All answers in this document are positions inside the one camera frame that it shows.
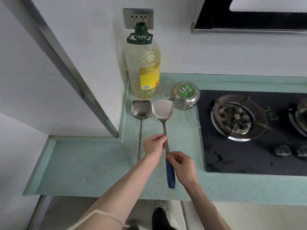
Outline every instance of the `left hand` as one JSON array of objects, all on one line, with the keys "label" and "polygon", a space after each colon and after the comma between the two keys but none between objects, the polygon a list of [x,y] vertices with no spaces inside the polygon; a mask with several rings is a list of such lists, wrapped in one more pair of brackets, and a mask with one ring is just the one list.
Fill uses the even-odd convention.
[{"label": "left hand", "polygon": [[162,150],[165,149],[164,142],[167,136],[162,134],[153,135],[144,140],[145,155],[154,158],[159,163]]}]

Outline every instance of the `stainless steel container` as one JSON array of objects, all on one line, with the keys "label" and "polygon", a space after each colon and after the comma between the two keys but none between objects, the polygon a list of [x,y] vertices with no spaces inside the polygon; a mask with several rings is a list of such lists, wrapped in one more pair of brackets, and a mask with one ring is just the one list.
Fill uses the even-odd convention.
[{"label": "stainless steel container", "polygon": [[175,108],[188,110],[195,105],[199,96],[200,92],[196,85],[182,81],[174,85],[170,99],[174,102]]}]

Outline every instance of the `yellow label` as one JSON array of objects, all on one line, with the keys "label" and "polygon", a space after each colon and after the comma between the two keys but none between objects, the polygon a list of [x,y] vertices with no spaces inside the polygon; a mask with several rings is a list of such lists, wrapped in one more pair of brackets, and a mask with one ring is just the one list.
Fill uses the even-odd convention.
[{"label": "yellow label", "polygon": [[152,89],[159,84],[160,78],[160,63],[158,65],[152,65],[146,68],[140,68],[140,75],[141,75],[141,89]]}]

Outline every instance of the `glass cup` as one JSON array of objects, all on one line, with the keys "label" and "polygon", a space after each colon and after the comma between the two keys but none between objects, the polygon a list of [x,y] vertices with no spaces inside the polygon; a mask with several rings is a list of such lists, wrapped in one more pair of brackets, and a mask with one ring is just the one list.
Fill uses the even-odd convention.
[{"label": "glass cup", "polygon": [[160,84],[161,98],[169,99],[171,97],[174,84],[175,84],[174,80],[170,77],[164,77],[161,79],[161,84]]}]

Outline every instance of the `kitchen counter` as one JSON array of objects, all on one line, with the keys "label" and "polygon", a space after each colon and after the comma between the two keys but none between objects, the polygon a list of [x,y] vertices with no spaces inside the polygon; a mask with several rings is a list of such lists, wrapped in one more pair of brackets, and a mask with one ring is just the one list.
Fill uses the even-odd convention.
[{"label": "kitchen counter", "polygon": [[[171,76],[175,82],[190,81],[199,89],[307,92],[305,77],[170,73],[161,76]],[[121,121],[123,142],[91,137],[50,137],[24,195],[101,196],[137,162],[140,120],[131,115],[131,102],[136,99],[130,91],[126,92]],[[158,99],[157,95],[150,101]],[[171,151],[183,151],[193,158],[199,182],[211,200],[307,205],[307,177],[207,173],[200,130],[188,113],[175,109],[166,122],[169,147]],[[197,118],[196,107],[192,108],[192,117]],[[162,132],[162,124],[153,115],[143,120],[142,140]],[[140,198],[190,200],[178,180],[175,190],[168,188],[164,156]]]}]

